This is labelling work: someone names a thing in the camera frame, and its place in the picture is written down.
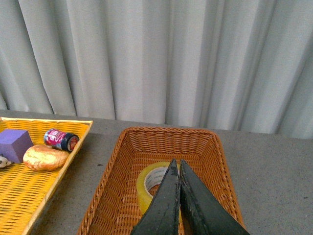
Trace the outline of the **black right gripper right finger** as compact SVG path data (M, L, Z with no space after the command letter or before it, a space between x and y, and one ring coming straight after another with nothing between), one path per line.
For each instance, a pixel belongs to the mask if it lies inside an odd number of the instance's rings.
M180 210L186 235L247 235L185 160L180 161Z

